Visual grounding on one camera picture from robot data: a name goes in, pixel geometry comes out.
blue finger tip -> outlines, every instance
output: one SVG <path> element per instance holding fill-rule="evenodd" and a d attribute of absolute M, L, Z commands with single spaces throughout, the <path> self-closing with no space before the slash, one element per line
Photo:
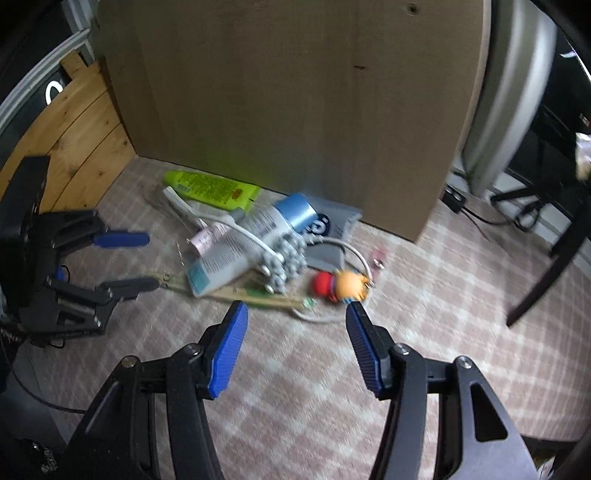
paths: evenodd
<path fill-rule="evenodd" d="M 229 322 L 226 331 L 212 359 L 212 374 L 208 386 L 212 398 L 217 398 L 230 383 L 230 377 L 248 328 L 248 308 L 244 303 L 233 304 L 224 320 L 228 320 L 228 316 Z"/>

wooden panel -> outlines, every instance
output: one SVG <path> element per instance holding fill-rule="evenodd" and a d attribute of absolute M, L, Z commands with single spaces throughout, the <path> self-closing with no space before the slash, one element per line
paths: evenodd
<path fill-rule="evenodd" d="M 46 155 L 68 127 L 106 92 L 99 65 L 89 66 L 72 80 L 37 117 L 0 170 L 0 197 L 25 155 Z"/>
<path fill-rule="evenodd" d="M 490 0 L 102 0 L 144 156 L 363 209 L 415 240 L 470 124 Z"/>
<path fill-rule="evenodd" d="M 98 97 L 66 130 L 50 150 L 51 161 L 41 211 L 55 205 L 80 166 L 121 121 L 109 92 Z"/>
<path fill-rule="evenodd" d="M 94 208 L 123 171 L 135 151 L 123 125 L 118 125 L 78 169 L 54 210 Z"/>
<path fill-rule="evenodd" d="M 76 51 L 71 51 L 68 55 L 60 60 L 60 64 L 64 67 L 66 73 L 71 79 L 80 76 L 86 70 L 86 64 Z"/>

carpet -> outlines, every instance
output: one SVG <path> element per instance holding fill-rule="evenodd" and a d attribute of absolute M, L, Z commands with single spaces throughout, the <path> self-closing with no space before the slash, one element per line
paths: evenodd
<path fill-rule="evenodd" d="M 179 268 L 176 241 L 187 232 L 143 194 L 169 168 L 174 167 L 132 160 L 98 206 L 112 228 L 145 229 L 151 243 L 137 249 L 80 251 L 66 262 L 72 282 L 94 285 Z M 264 192 L 260 202 L 276 198 Z M 497 218 L 484 202 L 469 203 L 482 215 Z M 550 264 L 548 245 L 513 227 L 483 230 L 487 238 L 441 202 L 416 244 L 357 224 L 352 243 L 364 255 L 376 247 L 387 251 L 387 267 L 369 315 L 395 341 L 425 357 L 471 357 L 521 433 L 576 440 L 591 417 L 591 282 L 569 266 L 509 330 L 505 312 Z M 304 282 L 293 288 L 303 289 Z M 58 404 L 86 407 L 123 356 L 168 356 L 196 341 L 227 308 L 162 289 L 122 303 L 103 337 L 71 340 L 63 350 L 31 348 L 42 390 Z M 365 389 L 344 322 L 315 325 L 287 312 L 261 309 L 251 309 L 249 322 L 228 389 L 206 404 L 225 477 L 367 478 L 387 403 Z M 162 399 L 157 408 L 161 470 L 163 478 L 173 478 Z M 79 416 L 56 415 L 66 425 L 66 436 L 71 434 Z M 436 439 L 437 399 L 430 398 L 421 478 L 432 475 Z"/>

small green object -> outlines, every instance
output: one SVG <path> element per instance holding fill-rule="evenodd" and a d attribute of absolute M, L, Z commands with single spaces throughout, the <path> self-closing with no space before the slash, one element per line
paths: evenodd
<path fill-rule="evenodd" d="M 241 208 L 245 212 L 261 192 L 260 187 L 250 183 L 183 170 L 166 172 L 164 183 L 183 197 L 224 210 Z"/>
<path fill-rule="evenodd" d="M 311 309 L 313 309 L 315 306 L 316 306 L 316 301 L 315 301 L 315 299 L 313 299 L 312 297 L 306 297 L 306 298 L 304 299 L 304 304 L 303 304 L 303 307 L 304 307 L 306 310 L 311 310 Z"/>

robotic hand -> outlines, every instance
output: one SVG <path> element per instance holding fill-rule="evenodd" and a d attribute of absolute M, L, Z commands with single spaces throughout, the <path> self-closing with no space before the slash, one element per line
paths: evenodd
<path fill-rule="evenodd" d="M 235 301 L 220 324 L 171 357 L 142 363 L 126 356 L 92 401 L 52 478 L 158 479 L 154 394 L 166 393 L 177 480 L 222 480 L 203 400 L 228 386 L 247 325 L 246 306 Z M 436 480 L 538 478 L 517 428 L 471 359 L 423 358 L 373 325 L 359 302 L 348 306 L 346 327 L 365 385 L 391 401 L 371 480 L 418 477 L 428 394 L 440 397 Z"/>

